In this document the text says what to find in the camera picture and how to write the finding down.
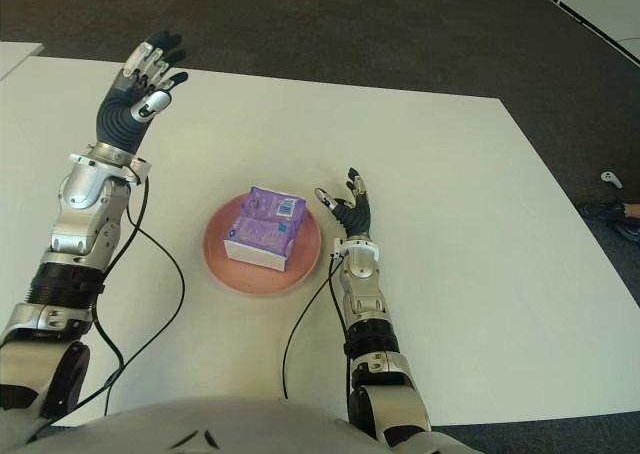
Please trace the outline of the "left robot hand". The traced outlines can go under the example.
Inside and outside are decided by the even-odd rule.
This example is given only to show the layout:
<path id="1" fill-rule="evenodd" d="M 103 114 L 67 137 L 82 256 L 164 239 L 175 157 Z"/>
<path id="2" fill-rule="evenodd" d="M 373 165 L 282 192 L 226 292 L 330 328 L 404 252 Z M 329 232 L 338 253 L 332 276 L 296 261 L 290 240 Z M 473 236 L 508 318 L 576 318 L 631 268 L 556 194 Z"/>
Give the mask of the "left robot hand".
<path id="1" fill-rule="evenodd" d="M 135 154 L 152 120 L 172 102 L 172 90 L 186 82 L 185 71 L 169 75 L 186 58 L 182 36 L 167 30 L 142 41 L 118 71 L 98 109 L 96 139 Z"/>

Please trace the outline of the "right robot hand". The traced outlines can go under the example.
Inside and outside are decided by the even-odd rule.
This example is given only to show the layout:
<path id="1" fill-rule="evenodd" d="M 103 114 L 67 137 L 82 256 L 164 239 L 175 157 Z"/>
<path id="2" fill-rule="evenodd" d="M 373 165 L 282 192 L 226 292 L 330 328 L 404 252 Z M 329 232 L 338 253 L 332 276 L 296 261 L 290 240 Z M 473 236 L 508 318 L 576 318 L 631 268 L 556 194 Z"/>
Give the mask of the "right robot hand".
<path id="1" fill-rule="evenodd" d="M 314 189 L 315 197 L 342 225 L 348 238 L 369 238 L 371 209 L 366 185 L 358 170 L 349 168 L 345 185 L 352 195 L 351 200 L 334 197 L 320 187 Z"/>

